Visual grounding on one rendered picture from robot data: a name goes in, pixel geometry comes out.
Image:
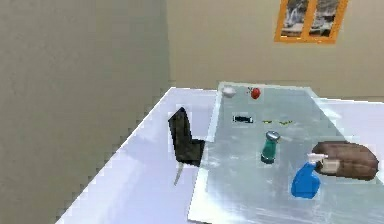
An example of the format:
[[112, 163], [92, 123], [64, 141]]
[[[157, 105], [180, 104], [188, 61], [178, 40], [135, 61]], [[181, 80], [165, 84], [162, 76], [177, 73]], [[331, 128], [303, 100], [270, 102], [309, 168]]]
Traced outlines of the black dining chair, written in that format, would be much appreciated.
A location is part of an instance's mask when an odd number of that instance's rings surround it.
[[174, 154], [178, 169], [174, 185], [178, 184], [184, 165], [199, 167], [205, 147], [205, 141], [194, 139], [190, 122], [184, 107], [180, 107], [169, 119], [168, 126], [172, 137]]

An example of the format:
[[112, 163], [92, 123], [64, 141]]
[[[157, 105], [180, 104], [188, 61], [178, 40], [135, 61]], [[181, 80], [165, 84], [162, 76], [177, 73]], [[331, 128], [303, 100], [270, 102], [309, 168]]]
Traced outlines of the glass dining table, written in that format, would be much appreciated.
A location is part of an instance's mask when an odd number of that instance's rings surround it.
[[[322, 141], [358, 141], [308, 87], [260, 85], [258, 99], [247, 83], [222, 82], [236, 90], [217, 94], [188, 211], [207, 224], [384, 224], [384, 182], [322, 176], [313, 199], [296, 198], [291, 183], [312, 148]], [[253, 123], [234, 122], [250, 116]], [[289, 125], [263, 124], [262, 120]], [[273, 164], [261, 161], [266, 132], [280, 134]]]

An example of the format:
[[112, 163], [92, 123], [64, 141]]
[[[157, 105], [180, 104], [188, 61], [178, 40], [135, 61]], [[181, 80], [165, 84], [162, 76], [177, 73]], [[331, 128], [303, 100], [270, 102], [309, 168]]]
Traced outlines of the white bowl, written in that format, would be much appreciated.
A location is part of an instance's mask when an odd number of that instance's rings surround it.
[[227, 98], [232, 98], [236, 94], [236, 90], [232, 87], [229, 87], [229, 86], [223, 87], [221, 92], [222, 92], [222, 95], [227, 97]]

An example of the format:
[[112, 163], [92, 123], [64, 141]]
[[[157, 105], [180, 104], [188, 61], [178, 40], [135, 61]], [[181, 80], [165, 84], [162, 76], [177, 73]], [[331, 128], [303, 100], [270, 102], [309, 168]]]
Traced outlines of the green pepper shaker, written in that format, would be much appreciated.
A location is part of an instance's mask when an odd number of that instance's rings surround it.
[[266, 140], [261, 152], [261, 161], [266, 164], [273, 164], [276, 157], [277, 143], [280, 139], [280, 134], [276, 131], [267, 131]]

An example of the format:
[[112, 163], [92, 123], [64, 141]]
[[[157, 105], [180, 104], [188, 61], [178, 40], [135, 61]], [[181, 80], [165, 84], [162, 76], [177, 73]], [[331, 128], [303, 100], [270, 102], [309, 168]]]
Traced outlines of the yellow green fork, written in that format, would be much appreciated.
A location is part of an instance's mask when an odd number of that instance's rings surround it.
[[279, 125], [282, 125], [282, 126], [285, 126], [285, 125], [289, 125], [291, 123], [293, 123], [292, 120], [287, 120], [287, 121], [277, 121], [277, 120], [262, 120], [262, 123], [263, 124], [279, 124]]

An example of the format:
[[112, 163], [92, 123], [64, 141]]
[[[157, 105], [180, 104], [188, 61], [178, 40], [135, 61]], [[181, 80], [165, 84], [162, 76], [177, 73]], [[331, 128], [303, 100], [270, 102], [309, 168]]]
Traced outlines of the blue spray bottle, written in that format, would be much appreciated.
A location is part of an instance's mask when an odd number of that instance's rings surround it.
[[320, 187], [320, 179], [313, 174], [318, 162], [326, 159], [325, 154], [309, 153], [307, 162], [296, 172], [291, 184], [294, 197], [313, 199]]

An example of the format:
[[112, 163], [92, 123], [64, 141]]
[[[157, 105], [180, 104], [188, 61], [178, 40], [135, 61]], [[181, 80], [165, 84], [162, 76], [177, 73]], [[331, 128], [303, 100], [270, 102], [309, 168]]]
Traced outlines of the brown bread loaf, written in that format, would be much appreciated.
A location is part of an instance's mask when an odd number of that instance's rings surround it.
[[315, 154], [327, 155], [315, 171], [326, 176], [371, 181], [379, 171], [379, 160], [366, 146], [348, 141], [318, 142]]

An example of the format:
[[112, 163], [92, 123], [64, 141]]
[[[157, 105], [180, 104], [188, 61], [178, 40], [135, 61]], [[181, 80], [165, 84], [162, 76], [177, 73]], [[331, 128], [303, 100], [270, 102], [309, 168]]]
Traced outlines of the orange framed wall picture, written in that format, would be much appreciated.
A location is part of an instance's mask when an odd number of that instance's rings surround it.
[[274, 41], [334, 44], [348, 0], [280, 0]]

